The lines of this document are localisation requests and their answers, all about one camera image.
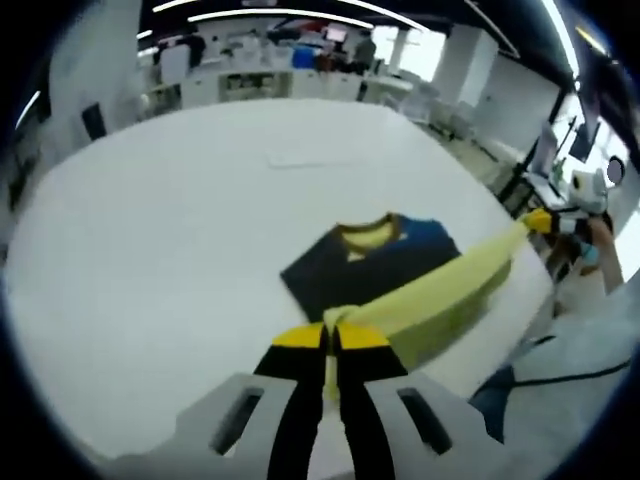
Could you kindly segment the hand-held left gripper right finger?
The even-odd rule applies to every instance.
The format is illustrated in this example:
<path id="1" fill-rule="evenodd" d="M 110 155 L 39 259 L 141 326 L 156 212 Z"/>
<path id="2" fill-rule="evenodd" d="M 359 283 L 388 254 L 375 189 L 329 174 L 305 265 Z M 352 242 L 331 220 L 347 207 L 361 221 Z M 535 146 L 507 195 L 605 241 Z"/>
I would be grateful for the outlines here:
<path id="1" fill-rule="evenodd" d="M 408 373 L 378 330 L 340 323 L 332 348 L 356 478 L 498 478 L 505 448 L 482 415 L 424 374 Z"/>

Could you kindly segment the person's right hand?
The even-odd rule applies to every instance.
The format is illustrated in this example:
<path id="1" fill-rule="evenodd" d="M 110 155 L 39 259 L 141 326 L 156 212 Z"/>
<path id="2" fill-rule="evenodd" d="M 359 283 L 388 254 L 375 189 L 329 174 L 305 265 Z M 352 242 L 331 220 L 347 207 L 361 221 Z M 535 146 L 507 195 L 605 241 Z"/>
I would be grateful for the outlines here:
<path id="1" fill-rule="evenodd" d="M 598 251 L 598 261 L 601 265 L 615 252 L 615 237 L 609 223 L 604 216 L 593 216 L 586 219 L 591 244 Z"/>

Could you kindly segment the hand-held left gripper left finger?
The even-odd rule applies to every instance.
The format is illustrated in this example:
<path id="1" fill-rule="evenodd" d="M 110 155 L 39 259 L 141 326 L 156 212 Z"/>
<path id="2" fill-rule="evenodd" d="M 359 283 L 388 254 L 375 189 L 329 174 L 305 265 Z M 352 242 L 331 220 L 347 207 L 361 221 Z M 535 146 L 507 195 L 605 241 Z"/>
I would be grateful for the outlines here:
<path id="1" fill-rule="evenodd" d="M 277 336 L 177 417 L 175 479 L 304 479 L 322 417 L 329 335 L 321 323 Z"/>

